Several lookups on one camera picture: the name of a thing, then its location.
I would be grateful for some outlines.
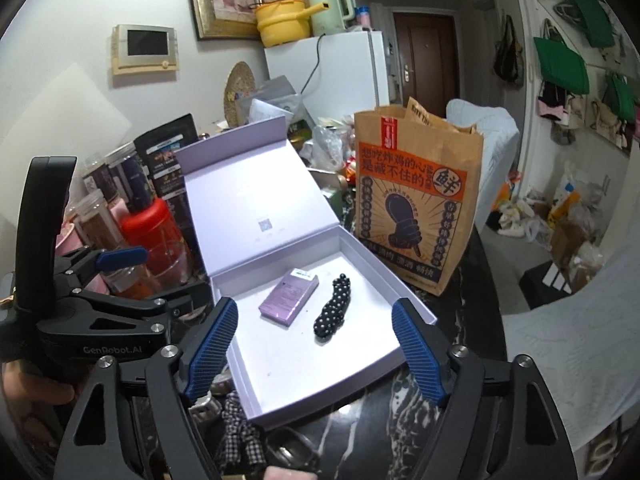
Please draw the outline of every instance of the red sticker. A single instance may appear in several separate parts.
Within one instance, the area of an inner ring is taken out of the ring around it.
[[[388,150],[398,149],[398,120],[393,117],[382,117],[382,147]]]

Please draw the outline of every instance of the black bag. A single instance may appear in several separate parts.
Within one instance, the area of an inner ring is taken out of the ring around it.
[[[507,14],[504,23],[504,35],[495,55],[494,72],[504,82],[520,84],[524,82],[521,74],[523,71],[522,47],[516,40],[513,20]]]

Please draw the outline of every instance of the green kettle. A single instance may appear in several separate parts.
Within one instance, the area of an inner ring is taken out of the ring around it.
[[[323,34],[336,34],[346,30],[346,22],[355,17],[353,3],[351,0],[309,0],[309,5],[313,6],[321,2],[329,4],[329,8],[311,17],[311,27],[314,36]]]

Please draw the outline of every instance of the wooden door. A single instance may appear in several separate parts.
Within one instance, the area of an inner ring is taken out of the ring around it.
[[[394,20],[404,105],[413,97],[428,112],[446,117],[447,103],[460,94],[453,17],[396,13]]]

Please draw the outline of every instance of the brown paper bag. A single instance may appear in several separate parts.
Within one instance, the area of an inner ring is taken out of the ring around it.
[[[473,228],[482,136],[415,101],[358,113],[355,130],[356,236],[400,278],[439,296]]]

